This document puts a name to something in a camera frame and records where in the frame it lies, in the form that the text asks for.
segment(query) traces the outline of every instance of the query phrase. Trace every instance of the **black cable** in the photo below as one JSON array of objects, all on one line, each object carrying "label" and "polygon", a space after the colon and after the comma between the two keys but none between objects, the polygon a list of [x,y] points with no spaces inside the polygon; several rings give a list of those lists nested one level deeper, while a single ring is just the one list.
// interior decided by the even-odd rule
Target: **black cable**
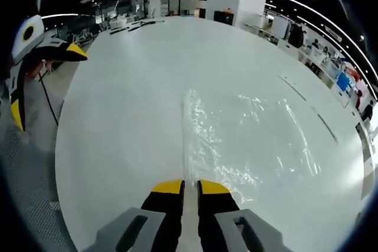
[{"label": "black cable", "polygon": [[43,90],[44,90],[45,95],[46,95],[46,99],[47,99],[47,102],[48,102],[48,106],[50,107],[51,113],[52,113],[53,116],[54,116],[55,123],[57,124],[57,126],[59,126],[59,123],[58,123],[57,117],[55,116],[55,113],[54,113],[53,107],[51,106],[50,99],[48,98],[48,94],[47,94],[47,91],[46,91],[45,84],[44,84],[43,81],[42,81],[41,73],[38,72],[38,75],[39,75],[39,77],[40,77],[40,82],[41,82],[41,84],[42,84]]}]

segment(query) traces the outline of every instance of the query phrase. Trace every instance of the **indoor office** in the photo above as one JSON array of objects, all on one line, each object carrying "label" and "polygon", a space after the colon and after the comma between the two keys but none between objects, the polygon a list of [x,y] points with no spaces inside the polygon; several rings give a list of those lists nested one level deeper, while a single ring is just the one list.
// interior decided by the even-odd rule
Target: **indoor office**
[{"label": "indoor office", "polygon": [[373,251],[362,1],[6,6],[6,251]]}]

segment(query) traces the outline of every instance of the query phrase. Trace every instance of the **table surface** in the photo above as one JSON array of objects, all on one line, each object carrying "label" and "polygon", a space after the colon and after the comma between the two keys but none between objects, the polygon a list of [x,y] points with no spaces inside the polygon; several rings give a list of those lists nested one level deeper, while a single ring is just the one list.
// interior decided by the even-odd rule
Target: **table surface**
[{"label": "table surface", "polygon": [[[154,185],[185,176],[227,186],[293,251],[335,251],[354,227],[364,175],[356,120],[276,46],[172,17],[103,32],[88,56],[56,145],[60,205],[79,251]],[[195,216],[185,222],[194,231],[178,251],[201,251],[190,241]]]}]

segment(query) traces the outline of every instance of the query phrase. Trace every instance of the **office desk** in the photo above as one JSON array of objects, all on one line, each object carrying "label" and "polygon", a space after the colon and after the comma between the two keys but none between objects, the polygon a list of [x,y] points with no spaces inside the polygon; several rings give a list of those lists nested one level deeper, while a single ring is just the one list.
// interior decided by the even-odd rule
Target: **office desk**
[{"label": "office desk", "polygon": [[[103,32],[88,56],[56,144],[60,206],[79,251],[158,182],[185,176],[188,187],[198,178],[227,186],[293,251],[334,251],[354,227],[363,159],[351,114],[276,46],[171,17]],[[198,223],[184,210],[178,251],[202,251],[186,245]]]}]

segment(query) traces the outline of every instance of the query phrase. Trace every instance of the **white table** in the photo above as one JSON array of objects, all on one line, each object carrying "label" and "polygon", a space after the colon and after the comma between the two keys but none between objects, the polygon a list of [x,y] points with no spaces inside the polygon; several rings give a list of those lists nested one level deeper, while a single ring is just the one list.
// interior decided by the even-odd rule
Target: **white table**
[{"label": "white table", "polygon": [[[79,251],[140,207],[156,183],[184,175],[230,188],[293,251],[334,251],[353,228],[363,154],[351,114],[276,46],[218,22],[173,17],[104,32],[88,56],[56,146],[60,205]],[[201,251],[186,243],[178,251]]]}]

